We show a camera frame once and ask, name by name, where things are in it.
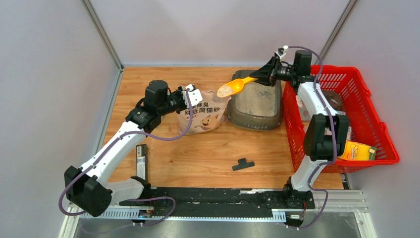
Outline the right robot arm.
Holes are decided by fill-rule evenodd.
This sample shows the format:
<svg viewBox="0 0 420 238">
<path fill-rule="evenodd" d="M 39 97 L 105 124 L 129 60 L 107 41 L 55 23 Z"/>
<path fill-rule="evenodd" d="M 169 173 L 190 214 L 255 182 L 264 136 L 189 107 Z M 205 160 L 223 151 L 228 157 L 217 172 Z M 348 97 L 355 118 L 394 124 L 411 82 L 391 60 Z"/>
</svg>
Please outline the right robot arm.
<svg viewBox="0 0 420 238">
<path fill-rule="evenodd" d="M 316 53 L 305 47 L 294 48 L 293 64 L 282 61 L 288 49 L 284 46 L 266 65 L 250 75 L 265 86 L 274 86 L 278 80 L 289 82 L 311 116 L 303 140 L 305 156 L 283 188 L 283 203 L 290 208 L 312 199 L 313 182 L 326 166 L 334 164 L 343 154 L 349 128 L 348 117 L 338 114 L 322 92 L 319 78 L 323 68 L 316 76 L 311 75 L 312 56 Z"/>
</svg>

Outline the yellow plastic scoop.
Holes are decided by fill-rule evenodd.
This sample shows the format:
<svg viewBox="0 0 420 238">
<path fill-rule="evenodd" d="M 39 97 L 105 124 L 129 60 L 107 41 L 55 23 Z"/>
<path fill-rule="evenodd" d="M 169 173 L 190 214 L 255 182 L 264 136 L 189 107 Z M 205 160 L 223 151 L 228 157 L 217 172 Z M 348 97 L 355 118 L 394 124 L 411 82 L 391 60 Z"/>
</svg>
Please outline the yellow plastic scoop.
<svg viewBox="0 0 420 238">
<path fill-rule="evenodd" d="M 245 77 L 245 78 L 234 79 L 234 80 L 222 85 L 218 89 L 216 95 L 219 98 L 225 98 L 225 97 L 230 97 L 232 95 L 239 94 L 244 90 L 244 88 L 247 84 L 252 83 L 254 81 L 256 81 L 256 78 L 253 78 L 253 77 Z"/>
</svg>

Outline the pink cat litter bag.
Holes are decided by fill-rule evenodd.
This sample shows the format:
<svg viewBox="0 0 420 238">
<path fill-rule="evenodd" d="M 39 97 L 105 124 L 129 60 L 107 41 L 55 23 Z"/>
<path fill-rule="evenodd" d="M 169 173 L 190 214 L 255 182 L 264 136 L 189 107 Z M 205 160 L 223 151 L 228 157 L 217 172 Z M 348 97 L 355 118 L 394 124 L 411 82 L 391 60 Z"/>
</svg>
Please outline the pink cat litter bag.
<svg viewBox="0 0 420 238">
<path fill-rule="evenodd" d="M 226 109 L 230 97 L 219 98 L 212 90 L 202 92 L 203 100 L 193 107 L 193 120 L 187 135 L 217 129 L 228 121 Z"/>
</svg>

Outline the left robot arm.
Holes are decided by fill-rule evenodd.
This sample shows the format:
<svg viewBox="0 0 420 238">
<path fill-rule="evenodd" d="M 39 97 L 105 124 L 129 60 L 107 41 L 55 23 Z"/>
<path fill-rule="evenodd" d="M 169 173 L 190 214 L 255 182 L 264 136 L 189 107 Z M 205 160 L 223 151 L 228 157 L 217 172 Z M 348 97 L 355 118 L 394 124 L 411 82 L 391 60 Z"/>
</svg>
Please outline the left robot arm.
<svg viewBox="0 0 420 238">
<path fill-rule="evenodd" d="M 88 213 L 93 217 L 98 217 L 110 205 L 122 201 L 147 205 L 152 197 L 147 181 L 132 176 L 125 181 L 109 182 L 110 176 L 128 153 L 147 137 L 173 141 L 184 136 L 187 128 L 171 138 L 152 135 L 151 132 L 161 124 L 165 115 L 183 110 L 193 111 L 193 107 L 202 99 L 200 90 L 193 84 L 171 91 L 166 81 L 151 81 L 145 88 L 145 96 L 128 113 L 111 140 L 87 162 L 79 167 L 70 166 L 65 171 L 65 189 L 58 199 L 60 211 L 67 216 L 77 215 L 63 207 L 65 198 L 82 209 L 79 215 Z"/>
</svg>

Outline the black bag clip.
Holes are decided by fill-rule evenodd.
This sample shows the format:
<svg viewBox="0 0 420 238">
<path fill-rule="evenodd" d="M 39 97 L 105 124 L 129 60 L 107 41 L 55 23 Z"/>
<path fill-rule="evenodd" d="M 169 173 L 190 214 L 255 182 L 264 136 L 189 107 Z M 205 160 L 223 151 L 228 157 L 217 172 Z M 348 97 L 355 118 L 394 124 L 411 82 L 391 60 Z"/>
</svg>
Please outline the black bag clip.
<svg viewBox="0 0 420 238">
<path fill-rule="evenodd" d="M 254 166 L 255 166 L 255 162 L 247 161 L 246 158 L 241 158 L 238 160 L 238 164 L 232 166 L 232 170 L 238 171 L 238 170 L 242 170 L 242 169 L 246 169 L 246 168 L 250 168 Z"/>
</svg>

